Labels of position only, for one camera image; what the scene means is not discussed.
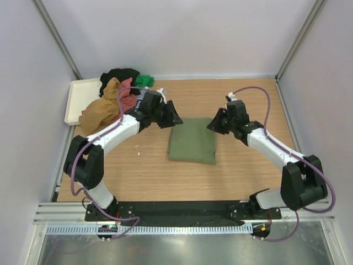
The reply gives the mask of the dusty pink tank top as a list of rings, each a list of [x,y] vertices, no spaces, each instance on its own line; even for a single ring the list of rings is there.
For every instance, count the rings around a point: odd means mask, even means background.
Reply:
[[[120,106],[122,107],[122,112],[113,118],[112,122],[117,121],[121,118],[121,115],[125,113],[125,111],[133,108],[137,103],[137,97],[131,93],[131,90],[128,87],[132,85],[132,78],[126,79],[122,81],[119,85],[119,99],[120,99]]]

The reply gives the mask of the blue white striped tank top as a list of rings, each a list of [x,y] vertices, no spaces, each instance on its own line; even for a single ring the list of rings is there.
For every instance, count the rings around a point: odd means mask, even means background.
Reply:
[[[139,92],[139,94],[136,95],[137,102],[134,106],[135,109],[139,109],[139,107],[145,97],[147,90],[146,89],[139,89],[138,92]]]

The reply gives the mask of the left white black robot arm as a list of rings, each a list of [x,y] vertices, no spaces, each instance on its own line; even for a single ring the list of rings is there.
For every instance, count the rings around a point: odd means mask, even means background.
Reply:
[[[87,137],[75,136],[68,149],[63,171],[70,177],[71,193],[80,192],[92,201],[106,221],[117,214],[117,200],[106,187],[104,158],[117,145],[156,123],[161,129],[183,123],[172,100],[162,90],[143,89],[137,104],[117,121]]]

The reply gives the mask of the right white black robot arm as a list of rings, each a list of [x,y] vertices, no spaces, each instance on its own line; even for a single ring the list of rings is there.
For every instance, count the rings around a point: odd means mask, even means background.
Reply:
[[[229,100],[219,108],[207,128],[234,137],[264,155],[281,172],[277,189],[265,189],[249,197],[249,214],[260,219],[271,208],[287,207],[293,211],[305,208],[328,196],[320,159],[293,151],[272,137],[258,121],[251,121],[242,100]]]

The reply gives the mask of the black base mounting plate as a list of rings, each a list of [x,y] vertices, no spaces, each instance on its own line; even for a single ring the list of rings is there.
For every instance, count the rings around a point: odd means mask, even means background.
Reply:
[[[280,220],[279,208],[257,210],[248,201],[203,202],[119,202],[111,216],[129,219],[140,217],[144,227],[225,227],[241,226],[246,220]]]

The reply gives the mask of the bright green tank top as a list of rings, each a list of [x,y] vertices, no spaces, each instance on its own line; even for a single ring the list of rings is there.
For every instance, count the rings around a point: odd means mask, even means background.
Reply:
[[[136,87],[153,87],[154,77],[150,75],[138,75],[135,79]]]

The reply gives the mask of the black tank top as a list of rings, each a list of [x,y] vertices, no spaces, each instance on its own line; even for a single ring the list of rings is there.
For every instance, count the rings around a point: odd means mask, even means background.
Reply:
[[[110,70],[108,73],[103,73],[100,76],[101,88],[99,90],[99,97],[103,96],[104,88],[112,78],[116,78],[119,82],[131,78],[131,84],[134,86],[136,78],[139,74],[140,72],[133,68],[115,68]]]

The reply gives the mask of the white plastic tray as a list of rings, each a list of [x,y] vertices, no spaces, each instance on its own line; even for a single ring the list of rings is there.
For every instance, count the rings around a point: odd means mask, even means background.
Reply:
[[[99,99],[99,90],[101,88],[100,79],[85,79],[71,82],[65,113],[65,123],[68,125],[79,125],[79,117],[82,111],[94,100]],[[131,93],[139,94],[138,90],[130,87]]]

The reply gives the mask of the olive green printed tank top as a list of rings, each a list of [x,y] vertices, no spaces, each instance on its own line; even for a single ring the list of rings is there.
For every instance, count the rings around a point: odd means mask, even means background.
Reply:
[[[168,158],[207,165],[216,164],[216,135],[207,126],[211,118],[182,118],[172,128],[168,142]]]

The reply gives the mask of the right aluminium frame post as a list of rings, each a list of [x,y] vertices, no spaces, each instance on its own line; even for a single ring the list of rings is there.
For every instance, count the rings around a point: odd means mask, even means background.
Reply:
[[[276,83],[279,83],[281,77],[284,75],[286,69],[288,68],[298,49],[301,47],[302,43],[307,37],[309,31],[311,30],[311,27],[313,26],[315,20],[318,18],[326,2],[326,0],[314,1],[313,6],[311,7],[308,15],[306,16],[297,36],[294,39],[294,42],[292,43],[287,55],[285,56],[283,63],[279,68],[278,73],[275,76]]]

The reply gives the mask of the tan brown tank top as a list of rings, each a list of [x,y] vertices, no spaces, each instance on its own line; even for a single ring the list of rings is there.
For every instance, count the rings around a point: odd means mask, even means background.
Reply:
[[[117,94],[120,82],[112,78],[103,90],[103,96],[92,101],[79,117],[81,129],[85,135],[97,131],[103,124],[110,123],[119,113]]]

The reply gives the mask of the left aluminium frame post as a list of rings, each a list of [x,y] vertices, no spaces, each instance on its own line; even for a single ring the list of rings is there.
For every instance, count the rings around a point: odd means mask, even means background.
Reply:
[[[63,58],[65,59],[66,63],[68,64],[69,68],[71,69],[73,75],[77,80],[82,80],[82,75],[74,62],[69,50],[67,49],[63,39],[61,38],[60,33],[58,32],[55,23],[51,19],[45,5],[41,0],[32,0],[31,1],[34,7],[36,8],[40,18],[44,22],[47,30],[49,31],[51,37],[53,38],[54,42],[56,43],[59,51],[61,52]]]

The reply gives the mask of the aluminium front rail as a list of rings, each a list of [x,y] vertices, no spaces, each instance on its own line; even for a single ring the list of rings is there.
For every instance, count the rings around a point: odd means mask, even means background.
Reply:
[[[271,214],[273,222],[279,221],[296,221],[296,215],[294,211],[289,208],[279,208],[275,212],[280,211],[281,219],[275,219],[274,214]],[[300,221],[336,221],[333,212],[327,213],[311,213],[306,210],[297,211]],[[54,224],[66,224],[66,223],[79,223],[83,222],[86,214],[86,209],[80,202],[54,202],[54,203],[40,203],[34,217],[34,224],[44,224],[52,222]],[[260,219],[250,219],[245,217],[245,214],[240,214],[240,210],[234,211],[233,214],[229,214],[229,217],[240,217],[241,221],[244,222],[255,222]]]

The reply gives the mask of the aluminium frame post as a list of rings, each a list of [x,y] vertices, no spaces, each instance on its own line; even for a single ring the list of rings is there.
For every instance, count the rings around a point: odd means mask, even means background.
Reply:
[[[36,8],[40,18],[44,22],[47,30],[49,31],[51,37],[53,38],[54,42],[56,43],[59,51],[61,52],[63,58],[65,59],[66,63],[68,64],[69,68],[71,69],[73,75],[77,80],[82,80],[82,75],[74,62],[69,50],[67,49],[63,39],[61,38],[60,33],[58,32],[55,23],[51,19],[45,5],[41,0],[32,0],[31,1],[34,7]]]
[[[279,68],[278,73],[275,76],[276,83],[279,83],[281,77],[284,75],[286,69],[288,68],[298,49],[301,47],[302,43],[307,37],[309,31],[311,30],[311,27],[313,26],[315,20],[318,18],[326,2],[326,0],[314,1],[313,6],[311,7],[308,15],[306,16],[297,36],[294,39],[294,42],[292,43],[287,55],[285,56],[283,63]]]

